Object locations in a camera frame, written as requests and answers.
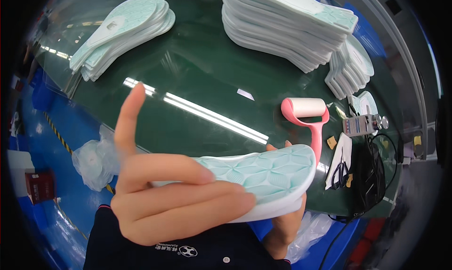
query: red box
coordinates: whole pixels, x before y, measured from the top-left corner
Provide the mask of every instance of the red box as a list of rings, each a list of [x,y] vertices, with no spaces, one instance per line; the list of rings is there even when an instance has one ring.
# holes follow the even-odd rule
[[[52,173],[26,173],[25,182],[33,205],[55,197]]]

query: black scissors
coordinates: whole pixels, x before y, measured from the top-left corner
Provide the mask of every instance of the black scissors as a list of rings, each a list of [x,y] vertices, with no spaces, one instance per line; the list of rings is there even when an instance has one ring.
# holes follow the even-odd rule
[[[335,183],[336,173],[339,173],[339,181]],[[335,172],[333,173],[333,176],[331,177],[331,187],[333,189],[339,189],[345,187],[348,180],[348,167],[345,161],[343,160],[343,147],[342,147],[342,154],[340,156],[340,162],[339,165],[336,167]]]

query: yellow and black hazard tape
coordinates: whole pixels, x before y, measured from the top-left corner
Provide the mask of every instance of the yellow and black hazard tape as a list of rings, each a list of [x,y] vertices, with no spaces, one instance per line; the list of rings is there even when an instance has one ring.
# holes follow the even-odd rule
[[[52,128],[53,132],[55,133],[55,135],[57,135],[58,139],[60,140],[60,142],[63,144],[63,146],[66,148],[67,152],[69,152],[71,155],[73,153],[72,149],[69,148],[69,146],[67,145],[67,143],[64,141],[63,137],[61,137],[60,133],[57,131],[57,129],[55,128],[55,126],[53,125],[52,121],[50,120],[49,115],[47,114],[47,112],[44,112],[44,116],[47,119],[47,122],[49,122],[50,127]]]
[[[86,237],[86,235],[77,228],[77,226],[69,219],[69,217],[66,215],[66,213],[64,213],[64,211],[61,209],[60,205],[58,204],[58,200],[53,199],[53,201],[57,205],[58,210],[61,212],[61,214],[63,214],[63,216],[66,218],[66,220],[74,227],[74,229],[76,229],[79,233],[81,233],[82,236],[87,240],[88,238]]]
[[[58,139],[60,140],[60,142],[62,143],[62,145],[66,148],[67,152],[69,152],[71,155],[74,153],[72,151],[72,149],[69,148],[69,145],[64,141],[63,137],[61,137],[60,133],[57,131],[57,129],[55,128],[55,126],[52,123],[52,120],[50,120],[49,115],[47,114],[47,112],[44,112],[44,116],[47,119],[47,122],[49,122],[50,127],[52,128],[53,132],[55,133],[55,135],[57,135]],[[110,186],[109,184],[107,184],[105,186],[105,188],[111,192],[112,194],[116,194],[116,190]]]

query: lint roller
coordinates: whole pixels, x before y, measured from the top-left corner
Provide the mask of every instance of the lint roller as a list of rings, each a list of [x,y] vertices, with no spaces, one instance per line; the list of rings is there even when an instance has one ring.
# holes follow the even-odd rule
[[[281,103],[281,112],[284,117],[298,126],[311,129],[311,148],[315,154],[316,165],[319,164],[322,154],[322,126],[330,120],[330,113],[321,98],[288,97]],[[298,118],[322,116],[322,121],[305,123]]]

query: white adhesive roll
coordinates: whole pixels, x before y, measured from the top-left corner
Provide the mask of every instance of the white adhesive roll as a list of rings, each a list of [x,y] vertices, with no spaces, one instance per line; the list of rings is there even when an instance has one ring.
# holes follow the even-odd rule
[[[297,118],[322,116],[326,105],[321,98],[290,97],[293,104],[293,114]]]

